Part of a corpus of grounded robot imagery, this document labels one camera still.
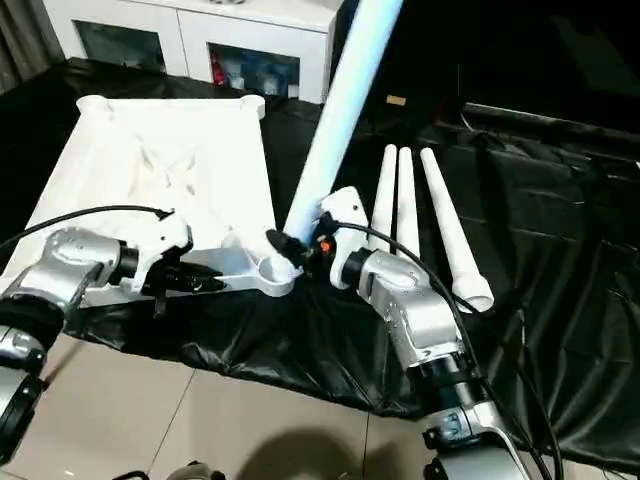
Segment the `white cabinet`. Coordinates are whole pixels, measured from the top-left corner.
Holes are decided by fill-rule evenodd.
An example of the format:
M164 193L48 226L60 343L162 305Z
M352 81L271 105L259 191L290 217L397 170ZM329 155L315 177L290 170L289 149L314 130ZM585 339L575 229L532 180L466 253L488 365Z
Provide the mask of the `white cabinet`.
M175 9L121 0L44 0L65 57L88 58L79 22L109 25L157 36L166 72L188 76Z
M162 63L162 70L208 82L214 80L216 47L266 52L295 62L300 99L322 103L329 88L342 1L246 0L220 5L211 0L44 0L44 4L67 58L105 60L96 51L108 52L109 44L95 40L96 28L104 29L98 33L115 32L112 37L120 44L126 36L132 50L147 45L153 50L157 45L161 53L151 61ZM136 32L120 35L121 29Z

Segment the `curtain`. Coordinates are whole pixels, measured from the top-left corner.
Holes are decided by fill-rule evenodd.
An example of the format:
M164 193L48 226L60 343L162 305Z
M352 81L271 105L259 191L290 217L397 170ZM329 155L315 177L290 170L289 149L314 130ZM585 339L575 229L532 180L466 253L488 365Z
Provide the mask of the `curtain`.
M51 49L31 2L0 0L0 94L51 63Z

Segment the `black cable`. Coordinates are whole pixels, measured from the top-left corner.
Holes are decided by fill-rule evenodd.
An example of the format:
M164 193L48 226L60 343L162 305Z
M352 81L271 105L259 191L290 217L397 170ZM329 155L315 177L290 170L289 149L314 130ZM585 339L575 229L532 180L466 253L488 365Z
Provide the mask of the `black cable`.
M134 212L149 212L155 214L160 220L167 218L173 212L166 212L164 210L160 210L159 208L153 207L143 207L141 205L105 205L103 207L93 207L93 208L85 208L83 210L77 210L75 212L67 213L65 215L60 215L59 217L54 217L49 220L46 220L42 223L38 223L33 227L29 227L26 230L14 235L11 238L8 238L4 242L0 243L0 250L7 248L13 243L21 240L22 238L31 235L39 230L43 230L48 228L56 223L61 223L67 220L71 220L72 218L82 217L84 215L90 215L92 213L99 212L111 212L111 211L134 211Z
M611 470L605 470L604 468L600 469L602 471L602 475L604 476L604 478L606 478L607 480L612 480L612 478L609 475L613 475L616 478L621 478L622 480L627 480L627 478L621 474L619 474L618 472L613 472Z
M456 299L456 301L460 305L462 305L463 307L468 309L473 315L476 315L478 317L482 317L483 316L482 313L479 312L477 308L475 308L473 305L471 305L465 299L460 298L457 295L454 295L454 298ZM538 392L536 390L536 387L533 385L533 383L531 382L531 380L527 376L526 372L522 368L522 365L520 365L520 362L518 361L517 356L510 352L510 348L504 343L502 338L500 338L500 336L497 335L491 329L491 327L489 327L487 329L487 331L489 331L492 335L494 335L494 338L496 338L498 340L498 344L502 348L502 351L505 353L505 357L511 363L513 363L513 365L514 365L514 367L516 369L516 374L518 375L518 377L520 377L520 381L525 386L525 388L528 390L529 396L531 398L533 398L533 401L534 401L534 403L536 405L536 408L538 409L538 413L540 413L540 416L542 417L542 420L544 422L545 429L547 430L547 433L549 435L549 442L551 444L551 453L552 453L552 458L553 458L554 476L555 476L556 480L563 480L564 479L564 469L562 467L562 454L560 452L560 445L558 444L558 438L556 437L555 432L553 431L553 426L551 425L551 420L549 419L549 415L547 413L547 409L542 404L542 401L540 400L540 397L538 396Z
M444 283L442 282L442 280L440 280L438 275L436 275L436 273L431 268L429 268L429 266L426 265L420 259L420 257L418 257L416 254L414 254L411 250L409 250L407 247L402 245L397 240L394 240L393 238L389 237L388 235L385 235L385 234L383 234L381 232L378 232L377 230L374 230L373 228L365 227L365 226L358 225L358 224L355 224L355 223L347 223L347 222L334 222L334 225L336 227L338 227L338 228L349 228L351 230L359 230L359 231L365 232L365 233L367 233L369 235L373 235L374 237L378 237L381 240L384 240L385 242L389 243L391 246L393 246L397 250L399 250L402 253L404 253L416 265L418 265L421 269L423 269L425 271L425 273L427 275L429 275L429 278L430 278L431 282L433 284L435 284L435 287L438 290L438 293L440 293L444 297L445 301L447 302L447 304L451 308L451 311L453 312L454 320L456 322L458 330L460 331L460 336L462 337L462 341L465 344L465 347L466 347L466 349L467 349L467 351L469 353L469 356L471 357L471 360L473 361L474 365L479 367L480 363L478 362L478 359L477 359L477 357L475 355L475 352L473 350L473 346L471 345L471 340L469 338L469 334L467 333L466 327L464 326L464 323L463 323L463 320L462 320L462 314L460 313L460 310L458 309L458 305L456 303L454 295L444 285ZM469 310L471 312L474 312L474 313L477 312L478 314L480 313L473 306L469 305L469 307L471 307L471 308L469 308ZM557 438L555 436L555 433L553 432L553 428L551 428L551 422L549 421L549 418L547 416L546 409L542 405L542 402L538 398L538 395L537 395L537 392L535 391L535 388L533 387L533 385L531 384L529 379L526 377L525 372L522 370L522 368L520 367L520 364L517 362L517 360L516 360L516 363L518 365L517 371L519 373L520 379L523 381L523 383L527 384L530 387L530 388L528 388L529 391L530 391L530 394L536 400L536 405L540 408L542 416L545 419L545 426L549 430L548 433L549 433L549 436L551 437L553 457L554 457L554 465L555 465L555 470L556 470L555 471L555 478L556 478L556 480L564 480L564 471L562 469L562 456L560 454L560 449L558 447ZM483 383L484 383L485 388L487 389L487 392L489 393L489 396L491 396L492 400L494 402L496 402L497 395L495 393L495 390L493 389L493 386L486 379L484 379ZM500 408L501 403L498 401L498 402L496 402L496 405ZM511 420L513 425L516 427L516 429L519 430L518 433L523 438L523 441L525 442L526 447L530 450L530 453L531 453L531 455L532 455L532 457L533 457L533 459L534 459L534 461L536 463L536 466L540 470L540 473L542 474L542 476L545 478L545 480L547 480L547 479L550 480L551 479L551 474L549 473L549 470L547 469L546 464L542 460L542 457L540 456L538 450L533 446L533 442L531 441L529 436L526 434L526 431L524 430L524 428L522 427L522 425L520 424L520 422L518 421L516 416L511 414L508 410L506 410L504 408L504 405L502 405L501 410L503 411L503 413L507 417L509 417L509 419Z

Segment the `white tube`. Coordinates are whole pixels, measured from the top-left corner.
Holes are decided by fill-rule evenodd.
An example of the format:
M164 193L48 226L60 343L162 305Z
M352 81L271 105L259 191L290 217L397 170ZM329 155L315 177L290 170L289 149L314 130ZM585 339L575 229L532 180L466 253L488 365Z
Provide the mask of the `white tube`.
M361 0L296 190L284 232L308 243L333 187L403 0Z
M489 310L493 306L491 287L478 271L478 266L451 201L447 185L442 178L436 157L430 148L422 150L420 157L427 175L427 183L431 192L433 208L438 218L442 243L447 251L449 268L453 277L451 290L479 311ZM462 306L460 309L469 313Z
M411 252L420 256L420 237L418 235L418 209L416 207L416 187L413 180L413 156L411 149L400 149L398 161L398 218L396 240ZM398 256L407 256L398 252Z
M376 203L373 206L371 228L385 235L391 235L391 221L393 219L393 192L396 186L396 163L398 149L395 145L387 145L382 158L380 180L376 191ZM371 250L389 251L389 244L378 237L369 236Z

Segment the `white tray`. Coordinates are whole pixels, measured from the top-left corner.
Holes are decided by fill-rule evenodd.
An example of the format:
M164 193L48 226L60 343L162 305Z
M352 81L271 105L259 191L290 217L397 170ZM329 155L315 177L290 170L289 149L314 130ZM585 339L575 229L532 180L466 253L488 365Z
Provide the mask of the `white tray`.
M101 205L175 209L192 228L194 251L187 259L224 266L223 273L236 280L229 279L233 290L260 288L275 296L288 292L290 286L259 275L260 261L275 253L265 236L275 220L260 134L261 97L90 96L81 98L78 108L78 123L27 226ZM137 232L154 222L157 218L150 214L109 212L50 227L18 244L0 287L35 262L45 239L59 228L84 227L135 243ZM107 287L88 291L85 304L139 298L124 288Z

